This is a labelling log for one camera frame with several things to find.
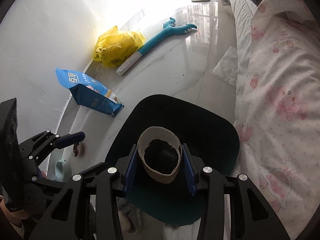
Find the yellow plastic bag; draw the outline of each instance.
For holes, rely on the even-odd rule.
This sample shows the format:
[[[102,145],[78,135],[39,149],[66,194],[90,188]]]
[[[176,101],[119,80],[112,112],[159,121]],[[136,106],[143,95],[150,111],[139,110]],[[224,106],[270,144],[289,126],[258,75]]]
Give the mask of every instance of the yellow plastic bag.
[[[102,61],[106,67],[118,67],[141,48],[145,40],[141,32],[122,32],[114,26],[98,38],[93,60]]]

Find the plastic bag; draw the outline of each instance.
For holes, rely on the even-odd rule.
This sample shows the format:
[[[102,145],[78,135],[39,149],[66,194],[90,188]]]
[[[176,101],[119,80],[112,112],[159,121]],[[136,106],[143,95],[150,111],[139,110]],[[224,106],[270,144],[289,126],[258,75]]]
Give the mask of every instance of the plastic bag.
[[[57,68],[56,75],[60,85],[71,91],[78,105],[112,116],[123,107],[110,89],[87,74]]]
[[[106,67],[118,67],[142,47],[145,40],[141,32],[122,32],[114,26],[98,38],[93,60],[102,61]]]

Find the blue gripper pad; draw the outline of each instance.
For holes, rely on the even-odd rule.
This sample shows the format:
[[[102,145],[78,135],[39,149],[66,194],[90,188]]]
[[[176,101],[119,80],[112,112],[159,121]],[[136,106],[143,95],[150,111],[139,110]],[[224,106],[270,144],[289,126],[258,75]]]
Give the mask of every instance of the blue gripper pad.
[[[186,177],[188,189],[191,192],[191,195],[194,196],[197,192],[196,178],[184,146],[182,146],[182,161],[183,161],[183,170],[184,170],[184,175]]]
[[[134,177],[137,171],[137,166],[138,166],[138,148],[136,147],[133,152],[132,158],[130,160],[127,172],[125,173],[126,185],[124,185],[124,189],[123,189],[125,194],[130,192],[132,189]]]

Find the bubble wrap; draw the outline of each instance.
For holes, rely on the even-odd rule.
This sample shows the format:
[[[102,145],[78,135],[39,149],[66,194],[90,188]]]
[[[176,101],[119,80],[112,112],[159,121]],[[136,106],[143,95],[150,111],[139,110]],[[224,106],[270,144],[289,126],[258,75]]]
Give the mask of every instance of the bubble wrap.
[[[237,84],[238,56],[237,50],[230,47],[212,71],[212,74],[229,83],[231,86]]]

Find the silver screw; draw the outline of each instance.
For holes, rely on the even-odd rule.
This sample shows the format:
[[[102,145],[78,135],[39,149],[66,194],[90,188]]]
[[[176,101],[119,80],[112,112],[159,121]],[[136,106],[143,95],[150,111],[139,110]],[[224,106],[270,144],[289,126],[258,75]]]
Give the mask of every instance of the silver screw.
[[[74,175],[74,176],[72,177],[72,179],[73,179],[74,181],[81,180],[81,175],[80,175],[80,174],[76,174],[76,175]]]
[[[206,173],[210,173],[210,172],[212,172],[212,168],[210,168],[210,167],[204,167],[204,168],[203,168],[203,171],[206,172]]]
[[[240,175],[239,175],[239,179],[245,181],[245,180],[248,179],[248,177],[247,177],[247,175],[245,175],[245,174],[240,174]]]
[[[117,168],[115,168],[115,167],[111,167],[111,168],[108,169],[108,172],[111,173],[111,174],[112,173],[116,173],[116,171],[117,171]]]

